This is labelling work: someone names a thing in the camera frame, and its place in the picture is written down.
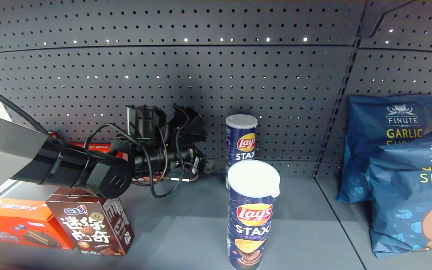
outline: black cylinder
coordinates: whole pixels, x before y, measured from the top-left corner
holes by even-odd
[[[164,169],[164,149],[162,147],[151,147],[147,149],[149,160],[151,161],[151,169],[153,172],[162,171]],[[181,156],[184,162],[192,162],[193,152],[190,148],[181,149]],[[168,149],[168,163],[179,161],[176,150]],[[139,175],[147,176],[148,163],[143,153],[138,153],[134,160],[134,167]]]

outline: chocolate cookie image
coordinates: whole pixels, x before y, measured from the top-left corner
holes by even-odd
[[[89,226],[83,226],[79,231],[83,234],[86,234],[87,236],[92,236],[95,234],[95,230]]]
[[[246,269],[256,269],[259,267],[259,262],[261,261],[261,257],[263,256],[263,253],[261,250],[255,250],[251,253],[245,253],[241,250],[238,250],[238,253],[241,255],[242,258],[238,259],[238,264],[242,268]]]
[[[48,248],[58,248],[60,243],[54,239],[51,235],[45,232],[36,232],[29,230],[22,237],[29,243],[38,244],[41,246],[47,246]]]

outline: brown snack box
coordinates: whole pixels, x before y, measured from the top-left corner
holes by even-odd
[[[119,198],[103,199],[84,190],[60,187],[46,204],[82,254],[128,253],[134,232]]]

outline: blue chip bag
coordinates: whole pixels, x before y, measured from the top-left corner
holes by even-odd
[[[432,132],[370,158],[370,230],[377,257],[432,249]]]
[[[350,96],[345,162],[337,201],[369,201],[366,180],[369,158],[378,146],[406,143],[422,137],[432,122],[432,96]]]

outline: robotic arm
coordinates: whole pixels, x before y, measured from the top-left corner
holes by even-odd
[[[10,109],[31,118],[19,107],[0,95]],[[14,179],[39,185],[65,186],[87,190],[102,198],[116,198],[134,179],[149,177],[155,198],[171,194],[182,181],[185,166],[193,172],[203,171],[206,157],[194,145],[206,139],[201,115],[191,108],[174,105],[174,118],[166,126],[166,115],[155,106],[127,106],[127,131],[105,123],[86,140],[84,147],[71,145],[45,132],[31,118],[36,130],[0,119],[0,180]],[[105,127],[119,134],[111,141],[110,151],[89,151],[93,136]],[[126,159],[116,157],[118,152]],[[164,195],[154,192],[153,172],[159,179],[171,169],[180,169],[178,184]]]

